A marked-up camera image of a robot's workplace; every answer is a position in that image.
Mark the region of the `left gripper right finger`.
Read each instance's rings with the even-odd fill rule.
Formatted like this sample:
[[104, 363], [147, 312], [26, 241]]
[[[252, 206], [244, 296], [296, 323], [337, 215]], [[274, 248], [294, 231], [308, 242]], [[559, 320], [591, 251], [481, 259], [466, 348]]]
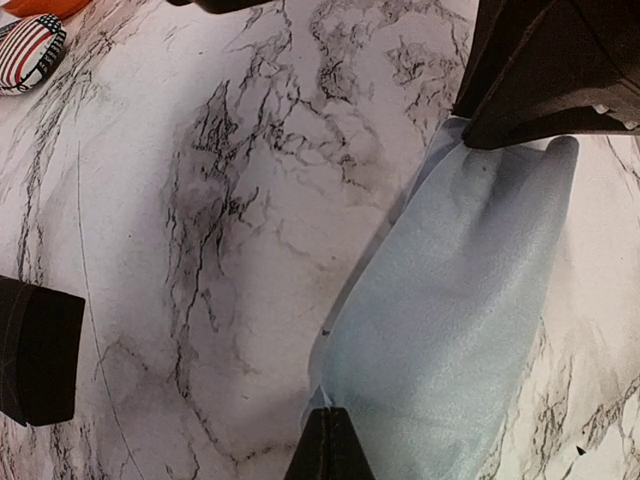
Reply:
[[328, 479], [375, 479], [349, 414], [344, 408], [329, 410], [327, 433]]

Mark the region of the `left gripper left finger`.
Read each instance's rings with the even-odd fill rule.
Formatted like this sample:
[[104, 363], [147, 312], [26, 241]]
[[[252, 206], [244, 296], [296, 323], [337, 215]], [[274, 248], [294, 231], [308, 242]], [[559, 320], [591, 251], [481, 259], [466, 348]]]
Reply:
[[286, 471], [285, 480], [325, 480], [330, 465], [330, 410], [314, 409]]

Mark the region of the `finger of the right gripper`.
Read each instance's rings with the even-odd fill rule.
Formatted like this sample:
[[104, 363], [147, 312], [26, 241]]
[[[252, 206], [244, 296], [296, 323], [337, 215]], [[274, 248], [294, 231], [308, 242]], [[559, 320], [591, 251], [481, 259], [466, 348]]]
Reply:
[[453, 113], [476, 149], [637, 135], [638, 2], [480, 2]]

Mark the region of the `black glasses case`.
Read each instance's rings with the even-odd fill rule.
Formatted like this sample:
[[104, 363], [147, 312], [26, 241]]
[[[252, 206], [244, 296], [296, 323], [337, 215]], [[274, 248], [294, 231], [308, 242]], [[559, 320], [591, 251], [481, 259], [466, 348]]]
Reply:
[[71, 420], [85, 300], [1, 278], [1, 412], [22, 426]]

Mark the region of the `blue cleaning cloth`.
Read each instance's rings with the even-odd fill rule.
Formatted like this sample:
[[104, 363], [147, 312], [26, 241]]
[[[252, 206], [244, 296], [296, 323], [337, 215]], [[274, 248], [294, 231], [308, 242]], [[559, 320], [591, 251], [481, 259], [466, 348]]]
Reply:
[[375, 479], [472, 479], [541, 322], [579, 153], [433, 136], [403, 210], [331, 325], [305, 412], [344, 408]]

